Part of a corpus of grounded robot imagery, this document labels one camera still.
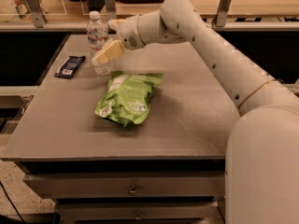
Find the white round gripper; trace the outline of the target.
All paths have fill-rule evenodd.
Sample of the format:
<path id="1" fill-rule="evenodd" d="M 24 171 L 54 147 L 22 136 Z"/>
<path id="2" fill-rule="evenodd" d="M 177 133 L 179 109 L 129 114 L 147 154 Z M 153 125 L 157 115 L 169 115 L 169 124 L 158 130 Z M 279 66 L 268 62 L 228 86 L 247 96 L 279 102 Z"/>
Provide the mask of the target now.
<path id="1" fill-rule="evenodd" d="M 139 18 L 139 15 L 135 15 L 125 20 L 111 19 L 107 22 L 109 28 L 117 32 L 120 40 L 109 39 L 92 57 L 92 64 L 94 66 L 104 65 L 120 57 L 124 53 L 125 48 L 134 50 L 145 47 L 138 31 Z"/>

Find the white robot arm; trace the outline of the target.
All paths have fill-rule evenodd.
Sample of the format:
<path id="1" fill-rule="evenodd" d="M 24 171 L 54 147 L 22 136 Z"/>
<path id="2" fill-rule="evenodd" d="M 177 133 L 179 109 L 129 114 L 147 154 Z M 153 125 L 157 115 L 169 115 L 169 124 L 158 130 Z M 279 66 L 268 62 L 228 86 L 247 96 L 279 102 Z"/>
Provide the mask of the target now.
<path id="1" fill-rule="evenodd" d="M 299 98 L 207 26 L 190 0 L 164 0 L 116 31 L 94 65 L 126 49 L 187 41 L 238 108 L 226 148 L 226 224 L 299 224 Z"/>

